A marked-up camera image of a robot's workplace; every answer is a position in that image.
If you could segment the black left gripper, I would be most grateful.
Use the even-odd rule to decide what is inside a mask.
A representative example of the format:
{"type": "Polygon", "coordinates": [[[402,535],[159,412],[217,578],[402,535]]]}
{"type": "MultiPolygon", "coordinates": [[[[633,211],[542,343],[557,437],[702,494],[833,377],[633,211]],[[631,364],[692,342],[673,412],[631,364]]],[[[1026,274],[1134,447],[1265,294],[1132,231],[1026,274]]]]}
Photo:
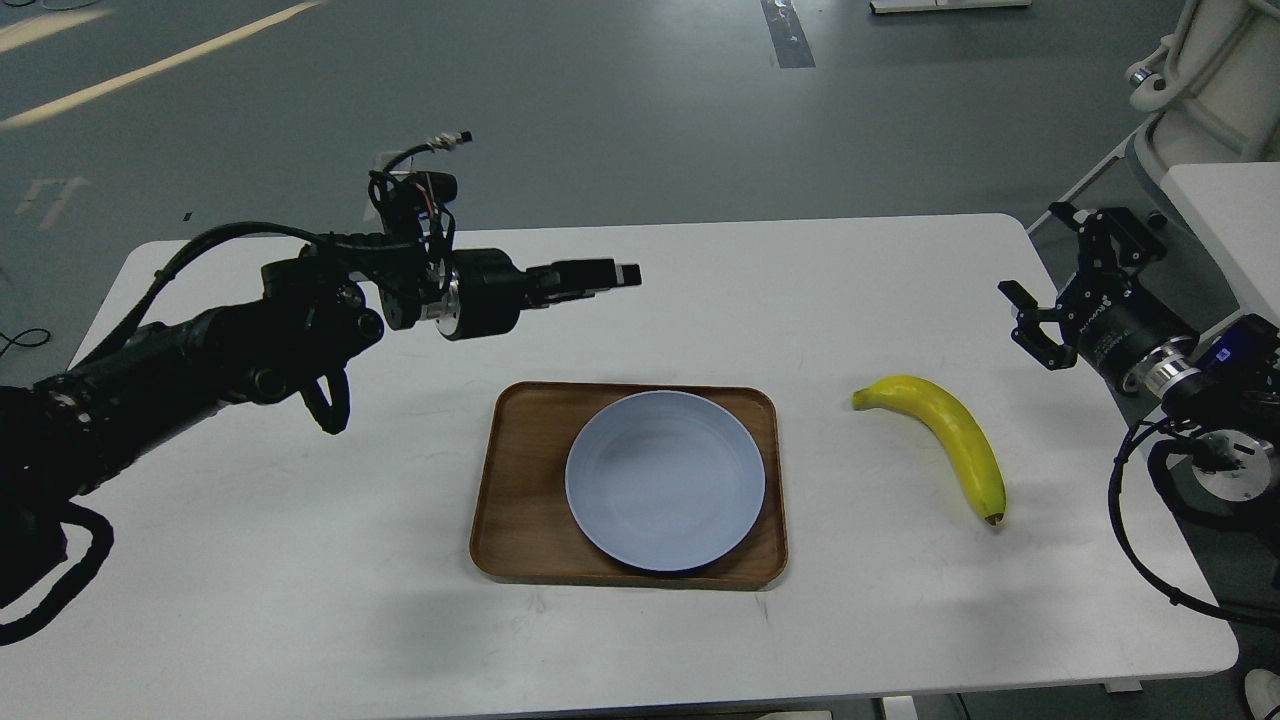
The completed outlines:
{"type": "Polygon", "coordinates": [[[559,260],[518,269],[499,249],[454,252],[438,332],[449,341],[507,334],[527,309],[545,309],[643,283],[637,264],[608,258],[559,260]]]}

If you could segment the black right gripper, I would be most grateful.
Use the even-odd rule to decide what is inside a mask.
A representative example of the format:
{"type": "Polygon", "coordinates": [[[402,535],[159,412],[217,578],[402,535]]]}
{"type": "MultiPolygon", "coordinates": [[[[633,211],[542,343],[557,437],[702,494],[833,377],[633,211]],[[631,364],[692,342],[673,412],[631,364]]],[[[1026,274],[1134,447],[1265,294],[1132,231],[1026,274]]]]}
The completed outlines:
{"type": "Polygon", "coordinates": [[[1085,210],[1052,202],[1048,214],[1074,233],[1076,266],[1059,287],[1059,309],[1041,307],[1018,281],[998,282],[1012,305],[1010,337],[1051,372],[1075,366],[1079,356],[1112,389],[1135,393],[1143,386],[1138,366],[1153,351],[1169,346],[1189,354],[1199,340],[1192,325],[1142,287],[1142,273],[1164,260],[1167,247],[1128,208],[1085,210]],[[1064,343],[1050,338],[1046,323],[1060,323],[1064,343]]]}

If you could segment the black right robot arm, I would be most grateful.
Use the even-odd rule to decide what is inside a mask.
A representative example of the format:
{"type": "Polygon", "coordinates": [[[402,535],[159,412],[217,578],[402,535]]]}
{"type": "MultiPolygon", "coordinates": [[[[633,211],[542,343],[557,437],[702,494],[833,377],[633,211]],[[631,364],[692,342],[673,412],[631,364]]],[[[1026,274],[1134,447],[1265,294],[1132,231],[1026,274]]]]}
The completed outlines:
{"type": "Polygon", "coordinates": [[[1199,352],[1198,332],[1140,283],[1166,255],[1144,222],[1125,208],[1061,201],[1048,213],[1076,237],[1076,270],[1047,307],[1015,281],[998,284],[1014,307],[1012,341],[1050,370],[1084,360],[1114,391],[1148,393],[1166,418],[1192,427],[1194,477],[1229,511],[1175,498],[1176,512],[1224,530],[1276,530],[1276,325],[1245,315],[1199,352]]]}

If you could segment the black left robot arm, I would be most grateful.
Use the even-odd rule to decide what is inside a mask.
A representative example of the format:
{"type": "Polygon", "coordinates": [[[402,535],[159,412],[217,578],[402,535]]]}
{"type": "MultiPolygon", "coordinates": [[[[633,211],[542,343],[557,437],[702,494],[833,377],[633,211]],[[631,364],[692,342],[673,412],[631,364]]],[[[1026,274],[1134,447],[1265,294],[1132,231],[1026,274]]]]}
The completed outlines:
{"type": "Polygon", "coordinates": [[[297,396],[329,434],[349,421],[347,364],[387,331],[434,322],[451,341],[504,334],[521,313],[635,287],[640,268],[575,259],[518,269],[498,249],[454,247],[453,176],[372,170],[381,231],[312,233],[266,222],[211,228],[161,266],[140,301],[78,364],[29,388],[3,388],[3,603],[52,584],[3,624],[14,644],[46,628],[97,575],[111,524],[76,498],[237,404],[297,396]],[[262,297],[179,324],[146,323],[161,291],[233,240],[300,240],[261,270],[262,297]]]}

